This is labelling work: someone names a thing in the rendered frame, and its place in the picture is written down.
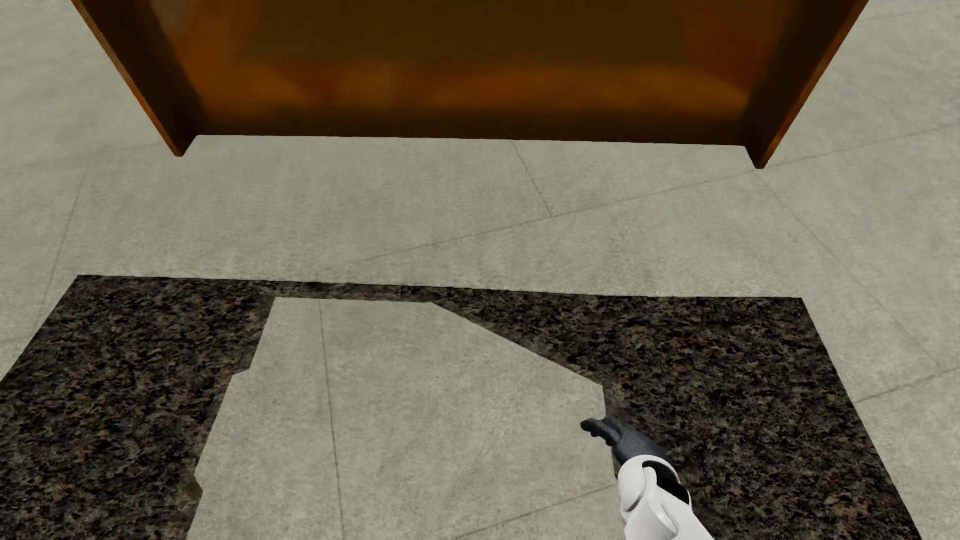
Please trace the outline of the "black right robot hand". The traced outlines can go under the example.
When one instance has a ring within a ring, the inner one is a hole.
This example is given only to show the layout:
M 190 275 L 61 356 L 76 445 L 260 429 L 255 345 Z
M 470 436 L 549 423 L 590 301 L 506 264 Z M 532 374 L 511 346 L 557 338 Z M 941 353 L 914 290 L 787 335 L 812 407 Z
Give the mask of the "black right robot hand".
M 581 421 L 580 428 L 590 436 L 604 441 L 610 450 L 616 475 L 628 460 L 641 456 L 655 457 L 671 467 L 674 466 L 667 452 L 657 442 L 616 416 L 587 418 Z

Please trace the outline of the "brown wooden counter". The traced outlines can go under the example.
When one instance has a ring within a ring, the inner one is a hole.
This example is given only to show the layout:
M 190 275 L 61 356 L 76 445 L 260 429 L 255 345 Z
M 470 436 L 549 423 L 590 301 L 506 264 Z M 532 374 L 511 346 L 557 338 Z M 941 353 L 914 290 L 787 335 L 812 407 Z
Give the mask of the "brown wooden counter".
M 767 165 L 869 0 L 71 0 L 162 140 L 724 145 Z

